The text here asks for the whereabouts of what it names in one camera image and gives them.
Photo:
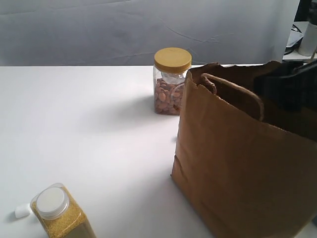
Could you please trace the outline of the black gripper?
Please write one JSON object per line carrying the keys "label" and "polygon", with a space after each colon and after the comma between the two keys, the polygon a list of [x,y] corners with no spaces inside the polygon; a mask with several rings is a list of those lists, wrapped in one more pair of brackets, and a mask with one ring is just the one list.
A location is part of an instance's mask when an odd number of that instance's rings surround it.
{"label": "black gripper", "polygon": [[254,93],[264,103],[265,116],[317,111],[317,62],[284,61],[254,79]]}

